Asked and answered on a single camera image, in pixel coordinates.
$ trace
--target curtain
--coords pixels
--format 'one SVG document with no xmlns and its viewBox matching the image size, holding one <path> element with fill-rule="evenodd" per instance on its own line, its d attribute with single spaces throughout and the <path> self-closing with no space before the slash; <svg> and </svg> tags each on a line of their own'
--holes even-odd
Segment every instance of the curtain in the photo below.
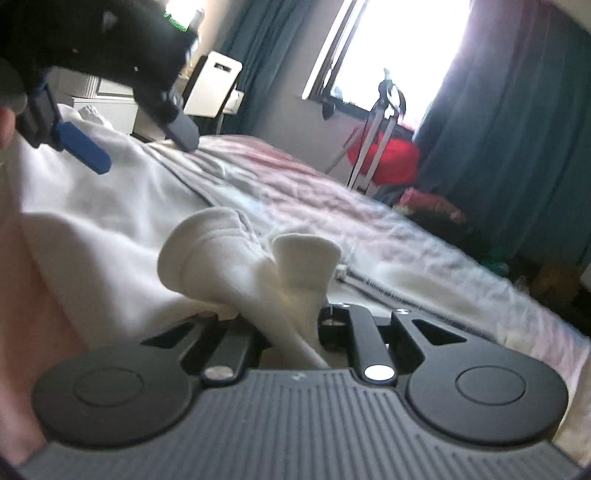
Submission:
<svg viewBox="0 0 591 480">
<path fill-rule="evenodd" d="M 475 0 L 419 127 L 421 188 L 510 255 L 591 261 L 591 35 L 537 0 Z"/>
<path fill-rule="evenodd" d="M 267 93 L 313 0 L 246 0 L 221 52 L 242 62 L 238 90 L 245 93 L 236 116 L 224 119 L 224 133 L 249 135 Z"/>
</svg>

